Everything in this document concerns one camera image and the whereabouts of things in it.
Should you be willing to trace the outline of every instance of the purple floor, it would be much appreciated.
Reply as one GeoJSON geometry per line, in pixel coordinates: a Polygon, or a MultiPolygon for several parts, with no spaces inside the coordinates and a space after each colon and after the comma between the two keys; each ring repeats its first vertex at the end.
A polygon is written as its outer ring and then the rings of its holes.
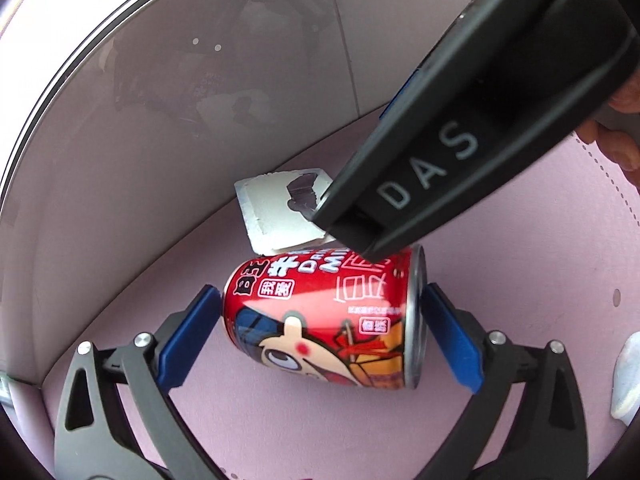
{"type": "MultiPolygon", "coordinates": [[[[374,121],[369,116],[345,128],[283,169],[323,168],[335,175],[374,121]]],[[[565,343],[584,399],[591,468],[624,429],[610,418],[609,403],[616,357],[640,330],[636,215],[640,197],[620,170],[595,147],[570,137],[422,241],[430,280],[485,328],[500,328],[520,344],[543,346],[552,338],[565,343]],[[622,295],[618,307],[616,289],[622,295]]],[[[232,202],[151,265],[78,341],[88,338],[106,348],[153,331],[204,283],[222,288],[251,256],[232,202]]],[[[70,352],[44,384],[52,420],[70,352]]],[[[172,392],[204,448],[230,478],[244,480],[411,479],[468,396],[432,340],[417,390],[354,390],[262,367],[232,346],[222,325],[185,385],[172,392]]],[[[126,392],[124,399],[143,450],[159,460],[126,392]]],[[[484,460],[499,450],[515,406],[510,403],[484,460]]]]}

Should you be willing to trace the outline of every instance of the red cheek dot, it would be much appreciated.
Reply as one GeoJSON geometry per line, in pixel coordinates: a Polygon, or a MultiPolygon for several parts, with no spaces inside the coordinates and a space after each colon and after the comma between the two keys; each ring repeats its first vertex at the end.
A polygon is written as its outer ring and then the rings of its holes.
{"type": "Polygon", "coordinates": [[[296,345],[296,351],[300,355],[309,355],[309,347],[307,345],[305,345],[304,343],[298,343],[296,345]]]}

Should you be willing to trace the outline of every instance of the blue pad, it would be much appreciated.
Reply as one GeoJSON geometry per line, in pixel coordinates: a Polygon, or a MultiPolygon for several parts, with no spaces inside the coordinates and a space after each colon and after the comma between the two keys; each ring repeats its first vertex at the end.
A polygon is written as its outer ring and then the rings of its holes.
{"type": "Polygon", "coordinates": [[[158,386],[164,393],[182,386],[222,314],[222,297],[213,286],[201,292],[158,356],[158,386]]]}
{"type": "Polygon", "coordinates": [[[482,352],[458,322],[455,313],[430,286],[422,295],[422,314],[456,380],[478,393],[484,381],[482,352]]]}

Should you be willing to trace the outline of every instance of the silver screw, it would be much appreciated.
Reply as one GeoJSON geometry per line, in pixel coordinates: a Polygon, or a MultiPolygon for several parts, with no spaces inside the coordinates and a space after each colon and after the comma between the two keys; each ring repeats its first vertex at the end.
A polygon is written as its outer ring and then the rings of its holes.
{"type": "Polygon", "coordinates": [[[142,332],[136,336],[136,338],[133,340],[133,344],[138,348],[144,348],[145,346],[148,346],[149,343],[151,343],[151,338],[152,336],[149,332],[142,332]]]}
{"type": "Polygon", "coordinates": [[[507,342],[507,336],[499,330],[494,330],[489,334],[489,341],[494,345],[504,345],[507,342]]]}
{"type": "Polygon", "coordinates": [[[87,355],[91,351],[91,342],[90,341],[82,341],[78,345],[78,353],[80,355],[87,355]]]}
{"type": "Polygon", "coordinates": [[[563,354],[564,353],[564,345],[560,341],[553,340],[549,343],[549,348],[554,354],[563,354]]]}

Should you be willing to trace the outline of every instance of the aluminum can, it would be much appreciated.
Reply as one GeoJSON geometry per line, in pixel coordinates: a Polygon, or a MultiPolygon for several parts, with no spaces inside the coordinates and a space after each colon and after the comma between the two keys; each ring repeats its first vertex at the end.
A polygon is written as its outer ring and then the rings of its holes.
{"type": "Polygon", "coordinates": [[[418,245],[378,264],[348,249],[258,257],[226,283],[224,323],[234,345],[268,367],[350,386],[415,388],[425,285],[418,245]]]}

